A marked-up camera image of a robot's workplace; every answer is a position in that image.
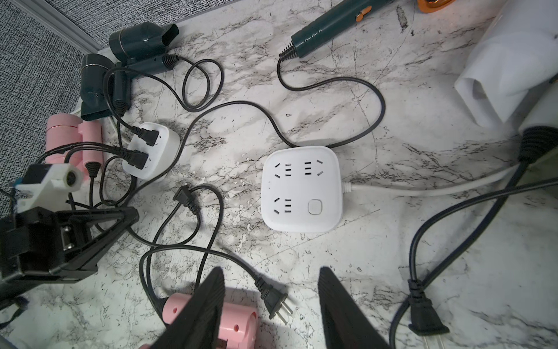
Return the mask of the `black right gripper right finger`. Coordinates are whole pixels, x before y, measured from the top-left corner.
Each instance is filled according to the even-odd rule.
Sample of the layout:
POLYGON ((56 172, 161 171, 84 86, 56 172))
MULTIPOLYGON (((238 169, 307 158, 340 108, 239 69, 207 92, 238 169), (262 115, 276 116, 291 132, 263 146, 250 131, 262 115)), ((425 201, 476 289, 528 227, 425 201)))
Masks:
POLYGON ((318 279, 327 348, 388 348, 334 272, 322 267, 318 279))

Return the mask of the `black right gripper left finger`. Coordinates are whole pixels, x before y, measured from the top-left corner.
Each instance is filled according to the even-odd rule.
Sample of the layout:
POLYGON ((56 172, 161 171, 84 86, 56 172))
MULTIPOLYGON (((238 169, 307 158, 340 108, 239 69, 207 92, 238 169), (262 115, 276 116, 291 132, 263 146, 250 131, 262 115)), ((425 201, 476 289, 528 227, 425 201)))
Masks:
POLYGON ((225 297, 221 268, 214 268, 152 348, 216 348, 225 297))

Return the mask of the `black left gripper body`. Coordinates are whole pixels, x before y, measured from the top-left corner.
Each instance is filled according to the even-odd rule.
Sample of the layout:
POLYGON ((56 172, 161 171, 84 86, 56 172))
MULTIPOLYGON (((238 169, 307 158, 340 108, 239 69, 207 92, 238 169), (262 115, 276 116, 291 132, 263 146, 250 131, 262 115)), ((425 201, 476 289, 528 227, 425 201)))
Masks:
POLYGON ((78 257, 87 226, 68 212, 32 209, 1 219, 1 280, 6 284, 69 282, 81 278, 78 257))

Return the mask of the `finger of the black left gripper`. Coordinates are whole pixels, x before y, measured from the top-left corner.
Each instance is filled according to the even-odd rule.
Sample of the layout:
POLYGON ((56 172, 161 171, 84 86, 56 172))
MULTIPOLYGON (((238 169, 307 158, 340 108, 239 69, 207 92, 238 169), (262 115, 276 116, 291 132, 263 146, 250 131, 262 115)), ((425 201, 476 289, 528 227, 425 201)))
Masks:
POLYGON ((126 228, 139 220, 135 208, 88 209, 75 211, 69 216, 69 223, 80 230, 87 238, 93 238, 92 229, 102 223, 111 223, 109 228, 102 228, 101 234, 121 234, 126 228))
POLYGON ((98 271, 97 264, 124 234, 126 228, 113 226, 93 237, 90 227, 72 232, 77 242, 69 250, 61 250, 55 258, 52 275, 58 282, 78 282, 98 271))

